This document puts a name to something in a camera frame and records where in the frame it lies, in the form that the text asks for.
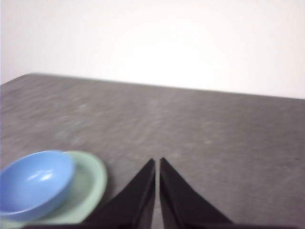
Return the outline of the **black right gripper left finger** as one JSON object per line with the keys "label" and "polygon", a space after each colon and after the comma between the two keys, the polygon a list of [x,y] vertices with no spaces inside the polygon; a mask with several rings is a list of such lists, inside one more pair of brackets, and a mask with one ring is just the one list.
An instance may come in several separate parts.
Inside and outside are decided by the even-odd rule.
{"label": "black right gripper left finger", "polygon": [[127,186],[81,223],[86,229],[150,229],[155,203],[155,161],[150,159]]}

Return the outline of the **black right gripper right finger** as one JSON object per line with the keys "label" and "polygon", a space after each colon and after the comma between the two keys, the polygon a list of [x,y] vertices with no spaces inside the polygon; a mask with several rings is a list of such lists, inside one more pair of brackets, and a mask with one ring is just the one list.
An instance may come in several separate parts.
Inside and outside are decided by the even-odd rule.
{"label": "black right gripper right finger", "polygon": [[212,229],[234,223],[199,195],[165,159],[160,159],[160,202],[166,229]]}

